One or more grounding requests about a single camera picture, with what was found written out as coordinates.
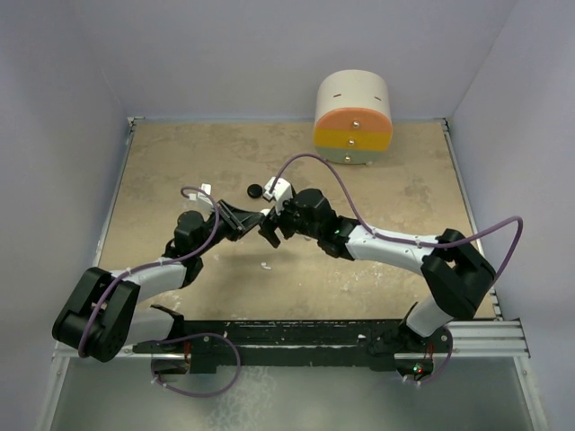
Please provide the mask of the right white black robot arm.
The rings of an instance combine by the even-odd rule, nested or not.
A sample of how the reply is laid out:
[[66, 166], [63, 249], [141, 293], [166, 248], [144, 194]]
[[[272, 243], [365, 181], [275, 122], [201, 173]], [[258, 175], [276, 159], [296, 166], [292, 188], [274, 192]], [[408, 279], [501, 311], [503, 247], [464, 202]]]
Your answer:
[[424, 246], [414, 235], [401, 234], [400, 241], [383, 240], [388, 231], [364, 227], [358, 219], [337, 215], [319, 189], [294, 193], [264, 191], [263, 197], [274, 203], [260, 224], [260, 235], [275, 248], [280, 244], [276, 231], [288, 239], [296, 234], [316, 240], [329, 256], [337, 259], [365, 260], [405, 269], [423, 277], [429, 296], [412, 306], [400, 328], [401, 344], [420, 351], [431, 335], [453, 321], [471, 320], [494, 281], [495, 270], [470, 243], [446, 249], [444, 246], [464, 236], [446, 229], [437, 237], [429, 236]]

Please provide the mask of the black round earbud case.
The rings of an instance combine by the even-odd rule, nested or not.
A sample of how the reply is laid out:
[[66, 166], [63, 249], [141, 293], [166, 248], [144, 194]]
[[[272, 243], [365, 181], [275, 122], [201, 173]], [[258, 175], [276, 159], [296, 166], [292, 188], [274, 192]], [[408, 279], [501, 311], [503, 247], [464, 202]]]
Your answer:
[[257, 199], [263, 195], [263, 187], [259, 184], [253, 183], [248, 186], [246, 193], [250, 198]]

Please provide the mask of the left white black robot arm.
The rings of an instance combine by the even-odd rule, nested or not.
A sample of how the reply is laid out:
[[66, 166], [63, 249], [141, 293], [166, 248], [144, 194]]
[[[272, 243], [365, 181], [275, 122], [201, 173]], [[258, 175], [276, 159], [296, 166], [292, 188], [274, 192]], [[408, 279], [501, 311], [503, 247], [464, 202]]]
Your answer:
[[142, 342], [134, 328], [139, 303], [189, 286], [203, 269], [201, 256], [223, 240], [236, 242], [258, 226], [266, 210], [248, 211], [217, 201], [205, 218], [195, 210], [179, 215], [162, 256], [133, 269], [87, 269], [57, 316], [52, 337], [81, 357], [108, 362], [126, 344]]

